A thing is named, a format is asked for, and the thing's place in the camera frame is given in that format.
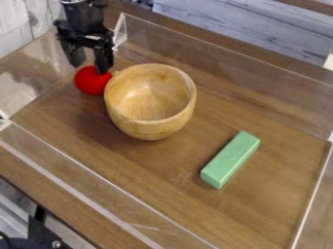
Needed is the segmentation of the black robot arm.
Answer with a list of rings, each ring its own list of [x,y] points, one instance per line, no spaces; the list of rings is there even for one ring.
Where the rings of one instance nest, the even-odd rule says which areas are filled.
[[[85,60],[84,49],[95,56],[96,74],[103,75],[113,66],[113,31],[104,25],[104,0],[60,0],[65,19],[56,19],[60,42],[66,59],[73,67]]]

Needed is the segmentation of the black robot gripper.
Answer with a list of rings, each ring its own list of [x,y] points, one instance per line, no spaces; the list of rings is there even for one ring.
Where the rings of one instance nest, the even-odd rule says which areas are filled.
[[[57,39],[68,62],[78,67],[85,60],[82,47],[93,48],[95,66],[99,75],[113,66],[113,31],[101,22],[74,26],[64,19],[56,19]]]

